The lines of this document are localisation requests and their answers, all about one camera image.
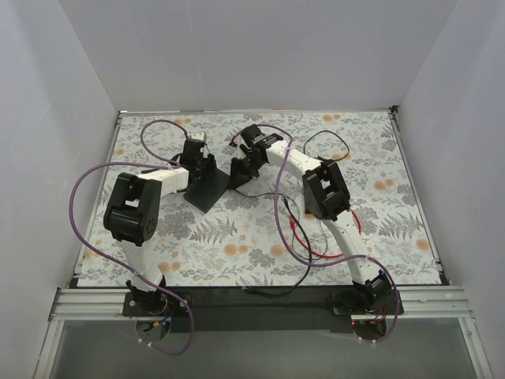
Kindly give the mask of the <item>black rectangular box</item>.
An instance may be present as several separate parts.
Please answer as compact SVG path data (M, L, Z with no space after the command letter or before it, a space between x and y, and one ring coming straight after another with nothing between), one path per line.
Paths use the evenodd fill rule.
M229 181L228 174L220 169L214 169L204 173L191 184L183 198L195 208L207 213L227 191Z

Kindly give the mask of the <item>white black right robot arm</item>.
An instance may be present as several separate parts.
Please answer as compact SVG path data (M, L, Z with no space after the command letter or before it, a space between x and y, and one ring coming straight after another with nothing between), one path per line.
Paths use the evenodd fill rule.
M294 138L285 130L275 127L287 136L270 135L261 131L263 124L253 124L237 132L244 143L239 146L242 158L231 161L231 180L234 187L257 178L259 169L269 163L279 167L273 194L275 225L282 244L299 263L311 268L326 268L346 262L357 292L365 301L366 310L374 310L385 304L390 294L395 296L395 313L399 314L400 296L398 288L387 268L367 254L367 248L359 231L354 226L350 207L350 192L339 169L332 159L320 160L307 156L292 146ZM298 256L290 247L279 219L279 186L284 173L301 181L304 206L310 214L321 220L337 242L342 258L336 261L315 263Z

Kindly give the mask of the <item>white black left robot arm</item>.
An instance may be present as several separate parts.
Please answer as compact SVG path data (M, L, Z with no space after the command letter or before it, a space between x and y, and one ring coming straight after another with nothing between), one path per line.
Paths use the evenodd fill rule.
M155 236L159 206L166 195L183 192L183 198L202 212L208 212L226 190L228 177L219 179L215 157L209 152L207 135L186 138L179 156L179 168L151 169L134 175L121 173L114 184L103 225L119 242L134 278L126 282L133 301L151 311L163 306L164 275L155 262ZM151 287L146 278L157 287Z

